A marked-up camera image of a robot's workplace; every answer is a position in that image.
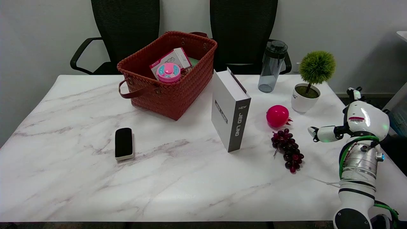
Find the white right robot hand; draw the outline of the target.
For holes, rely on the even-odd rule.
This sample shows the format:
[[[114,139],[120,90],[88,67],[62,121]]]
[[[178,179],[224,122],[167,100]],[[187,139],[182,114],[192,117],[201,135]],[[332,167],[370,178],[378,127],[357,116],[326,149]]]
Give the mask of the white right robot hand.
[[[314,142],[336,142],[345,134],[350,137],[375,136],[379,141],[386,138],[390,129],[388,111],[383,111],[365,100],[362,88],[349,87],[347,94],[352,102],[343,109],[342,126],[309,127]]]

